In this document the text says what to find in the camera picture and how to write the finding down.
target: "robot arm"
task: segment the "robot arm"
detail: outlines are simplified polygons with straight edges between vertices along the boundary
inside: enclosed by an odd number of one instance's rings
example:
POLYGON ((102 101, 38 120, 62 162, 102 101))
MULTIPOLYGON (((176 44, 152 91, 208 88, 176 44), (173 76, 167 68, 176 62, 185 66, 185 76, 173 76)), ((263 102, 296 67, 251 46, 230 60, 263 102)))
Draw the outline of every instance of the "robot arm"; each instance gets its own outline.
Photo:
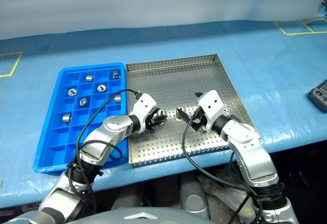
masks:
POLYGON ((261 146, 256 130, 240 123, 236 117, 229 117, 215 90, 202 94, 197 104, 200 124, 192 124, 193 129, 205 126, 207 132, 213 131, 228 142, 229 148, 237 156, 245 183, 257 194, 257 198, 253 199, 254 205, 259 208, 258 201, 262 202, 262 219, 266 223, 298 224, 291 202, 283 193, 276 168, 261 146))
MULTIPOLYGON (((143 94, 135 103, 129 115, 112 116, 106 118, 102 125, 92 131, 85 139, 79 151, 84 173, 93 185, 96 175, 110 156, 113 148, 97 141, 116 145, 132 133, 142 133, 146 129, 152 130, 151 119, 158 111, 156 101, 148 94, 143 94)), ((163 121, 167 116, 156 117, 156 122, 163 121)), ((74 220, 85 208, 85 201, 81 200, 69 184, 81 195, 89 191, 78 163, 64 171, 51 192, 45 197, 38 211, 27 212, 11 220, 14 224, 62 224, 74 220)))

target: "white wall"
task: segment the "white wall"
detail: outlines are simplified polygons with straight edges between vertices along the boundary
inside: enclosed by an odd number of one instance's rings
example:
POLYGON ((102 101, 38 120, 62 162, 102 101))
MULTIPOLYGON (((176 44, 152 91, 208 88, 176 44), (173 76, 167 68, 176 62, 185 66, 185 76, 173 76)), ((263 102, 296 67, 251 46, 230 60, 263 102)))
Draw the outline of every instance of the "white wall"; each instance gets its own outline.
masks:
POLYGON ((0 39, 102 28, 314 17, 322 0, 0 0, 0 39))

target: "remote control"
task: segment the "remote control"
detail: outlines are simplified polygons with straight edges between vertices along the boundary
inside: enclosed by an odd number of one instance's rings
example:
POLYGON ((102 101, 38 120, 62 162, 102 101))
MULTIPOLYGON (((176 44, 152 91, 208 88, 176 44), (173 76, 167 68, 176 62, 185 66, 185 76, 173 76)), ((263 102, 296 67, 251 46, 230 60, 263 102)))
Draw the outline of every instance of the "remote control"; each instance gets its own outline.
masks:
POLYGON ((309 98, 318 108, 327 112, 327 80, 312 89, 309 98))

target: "metal bearing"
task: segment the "metal bearing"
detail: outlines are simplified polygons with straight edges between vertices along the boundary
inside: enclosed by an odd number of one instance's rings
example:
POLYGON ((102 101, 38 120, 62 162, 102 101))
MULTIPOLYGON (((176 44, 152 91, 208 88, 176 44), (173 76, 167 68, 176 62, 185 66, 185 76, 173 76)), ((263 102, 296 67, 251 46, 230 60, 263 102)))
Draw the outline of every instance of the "metal bearing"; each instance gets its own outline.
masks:
POLYGON ((70 123, 72 119, 72 114, 71 113, 66 113, 62 116, 62 121, 64 123, 70 123))
POLYGON ((87 100, 86 97, 80 99, 80 106, 81 106, 81 107, 84 107, 85 105, 87 105, 87 102, 88 102, 88 100, 87 100))
POLYGON ((77 93, 77 89, 76 89, 76 88, 72 88, 72 89, 70 89, 70 90, 67 92, 67 94, 68 94, 69 96, 75 96, 76 93, 77 93))
POLYGON ((85 77, 85 79, 86 79, 86 81, 87 82, 93 82, 93 75, 92 74, 88 74, 86 77, 85 77))
POLYGON ((105 92, 107 90, 107 86, 106 85, 99 85, 97 87, 98 92, 105 92))
POLYGON ((112 78, 114 80, 119 80, 121 78, 121 76, 119 75, 119 71, 118 70, 112 71, 112 78))
POLYGON ((115 95, 114 96, 114 102, 115 103, 121 103, 121 101, 122 101, 121 95, 115 95))

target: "blue plastic tray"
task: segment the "blue plastic tray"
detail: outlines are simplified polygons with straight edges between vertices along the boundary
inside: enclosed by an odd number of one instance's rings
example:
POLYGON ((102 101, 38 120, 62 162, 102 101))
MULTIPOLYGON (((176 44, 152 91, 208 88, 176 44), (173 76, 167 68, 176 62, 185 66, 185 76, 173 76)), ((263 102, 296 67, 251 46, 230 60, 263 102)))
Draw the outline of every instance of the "blue plastic tray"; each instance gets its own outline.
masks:
MULTIPOLYGON (((58 175, 66 169, 66 164, 72 161, 75 155, 75 142, 88 119, 96 110, 115 92, 126 89, 126 70, 122 63, 101 64, 82 67, 65 68, 60 71, 56 86, 46 114, 40 141, 37 147, 33 168, 36 172, 58 175), (118 70, 120 79, 115 80, 112 72, 118 70), (92 82, 86 81, 86 75, 92 74, 92 82), (97 87, 100 84, 107 86, 106 92, 100 93, 97 87), (77 89, 76 96, 68 96, 71 88, 77 89), (86 97, 88 104, 79 106, 81 98, 86 97), (71 113, 70 123, 62 121, 62 115, 71 113)), ((111 100, 94 118, 81 138, 81 144, 86 136, 99 127, 102 121, 111 115, 121 115, 127 112, 127 94, 121 94, 121 103, 111 100)), ((128 159, 127 139, 117 145, 123 153, 118 160, 108 158, 108 165, 121 164, 128 159)), ((114 157, 120 154, 114 150, 114 157)))

